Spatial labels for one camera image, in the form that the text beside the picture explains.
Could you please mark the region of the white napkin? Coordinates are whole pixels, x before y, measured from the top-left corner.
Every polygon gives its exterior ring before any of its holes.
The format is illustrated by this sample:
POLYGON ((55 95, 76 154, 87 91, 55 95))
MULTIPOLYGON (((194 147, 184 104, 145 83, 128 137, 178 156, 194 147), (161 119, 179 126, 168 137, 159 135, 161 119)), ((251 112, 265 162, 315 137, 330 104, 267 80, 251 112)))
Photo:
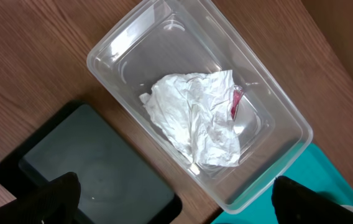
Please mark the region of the white napkin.
POLYGON ((189 161, 236 167, 241 147, 231 116, 232 70, 170 74, 139 96, 151 122, 189 161))

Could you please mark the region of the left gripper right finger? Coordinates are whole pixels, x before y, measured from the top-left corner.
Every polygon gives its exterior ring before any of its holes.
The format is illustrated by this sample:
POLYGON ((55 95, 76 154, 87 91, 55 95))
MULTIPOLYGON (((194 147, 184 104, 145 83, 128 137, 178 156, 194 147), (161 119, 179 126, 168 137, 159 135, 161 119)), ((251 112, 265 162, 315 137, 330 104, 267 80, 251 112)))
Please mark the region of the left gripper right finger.
POLYGON ((353 224, 353 212, 284 175, 275 179, 271 200, 279 224, 353 224))

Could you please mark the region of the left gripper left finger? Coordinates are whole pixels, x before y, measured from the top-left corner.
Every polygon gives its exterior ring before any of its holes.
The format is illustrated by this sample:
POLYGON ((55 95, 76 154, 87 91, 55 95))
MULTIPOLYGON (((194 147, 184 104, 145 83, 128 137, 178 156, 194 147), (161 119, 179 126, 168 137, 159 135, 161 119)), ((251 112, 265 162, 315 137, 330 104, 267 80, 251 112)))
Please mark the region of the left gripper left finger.
POLYGON ((0 224, 70 224, 80 201, 81 184, 68 172, 25 197, 0 207, 0 224))

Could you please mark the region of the red sauce packet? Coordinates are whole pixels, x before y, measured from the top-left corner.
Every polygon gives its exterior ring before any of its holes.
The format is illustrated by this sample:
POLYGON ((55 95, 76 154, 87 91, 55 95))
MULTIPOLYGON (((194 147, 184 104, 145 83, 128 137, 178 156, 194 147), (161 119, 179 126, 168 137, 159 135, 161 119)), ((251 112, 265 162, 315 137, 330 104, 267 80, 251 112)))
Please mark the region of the red sauce packet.
POLYGON ((242 87, 235 85, 234 91, 233 91, 233 98, 232 98, 232 108, 231 108, 231 116, 232 116, 233 120, 236 119, 236 114, 238 111, 239 102, 240 102, 241 98, 243 97, 243 95, 244 95, 244 91, 243 91, 242 87))

